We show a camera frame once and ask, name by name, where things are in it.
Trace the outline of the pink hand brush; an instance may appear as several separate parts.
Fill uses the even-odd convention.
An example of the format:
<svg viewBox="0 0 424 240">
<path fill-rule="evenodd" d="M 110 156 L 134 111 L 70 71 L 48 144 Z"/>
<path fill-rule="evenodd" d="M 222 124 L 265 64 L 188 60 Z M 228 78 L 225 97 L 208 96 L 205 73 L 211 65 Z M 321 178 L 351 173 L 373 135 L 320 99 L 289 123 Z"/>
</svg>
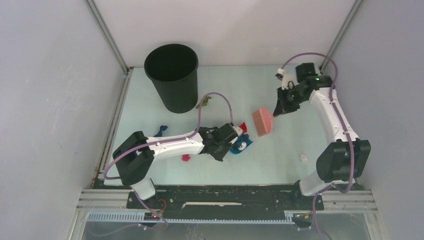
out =
<svg viewBox="0 0 424 240">
<path fill-rule="evenodd" d="M 252 113 L 252 119 L 258 137 L 269 134 L 274 128 L 274 116 L 266 107 L 261 107 Z"/>
</svg>

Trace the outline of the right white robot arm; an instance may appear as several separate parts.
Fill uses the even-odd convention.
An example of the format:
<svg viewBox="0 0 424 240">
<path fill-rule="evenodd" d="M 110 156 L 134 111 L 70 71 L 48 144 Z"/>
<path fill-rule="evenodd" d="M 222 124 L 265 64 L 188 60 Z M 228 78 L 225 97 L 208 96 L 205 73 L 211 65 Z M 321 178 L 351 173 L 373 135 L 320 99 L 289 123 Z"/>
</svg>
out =
<svg viewBox="0 0 424 240">
<path fill-rule="evenodd" d="M 304 209 L 316 193 L 329 186 L 353 184 L 361 177 L 371 144 L 360 139 L 349 124 L 332 87 L 332 78 L 318 74 L 313 63 L 296 66 L 294 73 L 279 68 L 275 76 L 282 84 L 277 89 L 277 104 L 272 115 L 293 113 L 302 103 L 309 102 L 318 114 L 328 143 L 316 160 L 316 170 L 300 180 L 300 190 L 290 196 L 295 208 Z"/>
</svg>

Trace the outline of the blue plastic dustpan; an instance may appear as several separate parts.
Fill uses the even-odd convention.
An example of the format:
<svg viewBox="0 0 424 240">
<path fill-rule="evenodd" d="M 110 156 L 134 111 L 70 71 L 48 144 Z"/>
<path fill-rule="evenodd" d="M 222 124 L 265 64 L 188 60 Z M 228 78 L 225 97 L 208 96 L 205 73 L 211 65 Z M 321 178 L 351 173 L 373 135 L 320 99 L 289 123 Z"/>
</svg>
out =
<svg viewBox="0 0 424 240">
<path fill-rule="evenodd" d="M 230 148 L 230 152 L 234 155 L 240 154 L 243 152 L 246 148 L 248 148 L 253 141 L 250 139 L 250 136 L 245 133 L 242 134 L 240 137 L 237 138 L 234 145 Z"/>
</svg>

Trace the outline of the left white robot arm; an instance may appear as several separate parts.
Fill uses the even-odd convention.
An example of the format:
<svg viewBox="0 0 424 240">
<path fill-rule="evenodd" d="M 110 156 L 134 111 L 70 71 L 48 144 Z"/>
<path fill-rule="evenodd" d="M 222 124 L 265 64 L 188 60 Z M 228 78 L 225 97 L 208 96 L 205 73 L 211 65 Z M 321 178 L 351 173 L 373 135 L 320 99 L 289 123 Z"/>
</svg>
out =
<svg viewBox="0 0 424 240">
<path fill-rule="evenodd" d="M 117 168 L 122 185 L 132 188 L 145 208 L 153 208 L 158 202 L 158 194 L 147 173 L 154 161 L 207 154 L 221 162 L 243 132 L 232 123 L 221 127 L 199 127 L 171 137 L 147 137 L 142 131 L 136 131 L 114 151 L 109 166 Z"/>
</svg>

